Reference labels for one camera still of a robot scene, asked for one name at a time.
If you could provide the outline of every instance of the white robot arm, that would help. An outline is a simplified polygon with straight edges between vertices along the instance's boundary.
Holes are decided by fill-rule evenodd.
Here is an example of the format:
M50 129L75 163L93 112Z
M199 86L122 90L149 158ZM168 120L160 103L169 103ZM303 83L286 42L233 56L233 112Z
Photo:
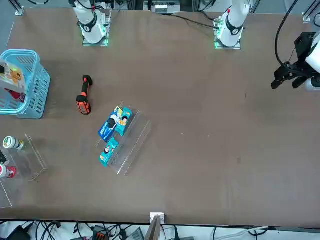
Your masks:
M298 60L291 64L286 61L274 72L272 89L277 89L284 81L293 80L292 87L305 85L308 91L320 90L320 32L303 32L295 40Z
M105 36L106 16L92 7L90 0L68 0L79 20L82 35L89 44L98 44Z
M319 91L320 90L320 31L317 32L313 37L313 42L311 45L311 50L306 57L305 61L312 67L317 73L310 77L305 82L305 88L309 91Z
M233 0L232 6L221 16L223 25L217 38L227 47L235 46L244 29L250 7L247 0Z

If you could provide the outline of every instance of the white cable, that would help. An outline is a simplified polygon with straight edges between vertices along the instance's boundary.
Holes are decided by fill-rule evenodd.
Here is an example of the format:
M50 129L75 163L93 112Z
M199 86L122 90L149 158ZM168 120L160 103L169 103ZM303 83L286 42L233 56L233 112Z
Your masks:
M235 233L235 234L216 237L214 240L224 240L224 239L236 238L236 237L242 236L243 234L245 234L247 232L251 232L251 231L254 231L254 230L263 230L263 229L267 229L267 228L269 228L269 227L268 226L260 226L260 227L256 227L256 228L246 229L246 230L240 231L240 232ZM211 239L213 238L214 231L215 231L215 229L212 230Z

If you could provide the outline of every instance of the blue basket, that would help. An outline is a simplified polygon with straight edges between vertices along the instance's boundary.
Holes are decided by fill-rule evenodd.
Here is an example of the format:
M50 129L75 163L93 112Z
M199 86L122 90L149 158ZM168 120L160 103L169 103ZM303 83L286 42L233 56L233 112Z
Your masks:
M32 50L11 49L0 56L22 69L27 86L24 102L14 99L0 89L0 115L15 115L20 119L40 119L45 110L50 76L40 64L39 55Z

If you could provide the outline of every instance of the orange handheld scanner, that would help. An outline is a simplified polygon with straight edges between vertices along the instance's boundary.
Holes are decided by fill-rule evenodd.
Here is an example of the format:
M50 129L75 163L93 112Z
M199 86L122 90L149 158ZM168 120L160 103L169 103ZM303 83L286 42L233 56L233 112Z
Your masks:
M83 75L83 85L81 95L76 97L76 104L80 113L83 115L88 115L91 113L91 106L88 102L88 92L90 86L94 83L89 75Z

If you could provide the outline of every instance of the clear acrylic shelf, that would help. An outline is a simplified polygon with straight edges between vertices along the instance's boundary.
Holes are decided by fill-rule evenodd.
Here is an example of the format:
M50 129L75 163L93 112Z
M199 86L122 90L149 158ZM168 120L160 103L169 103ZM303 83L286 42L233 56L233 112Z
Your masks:
M22 150L1 148L2 153L9 161L8 166L16 167L16 175L13 178L0 178L0 209L10 208L19 203L21 189L28 182L34 181L47 166L31 137L25 135L19 137L24 141Z
M141 112L132 110L132 117L129 119L126 131L123 136L113 132L112 137L119 143L108 161L108 166L117 174L125 176L131 164L134 162L141 146L145 142L150 130L151 121ZM101 154L106 143L101 138L95 145L97 153Z

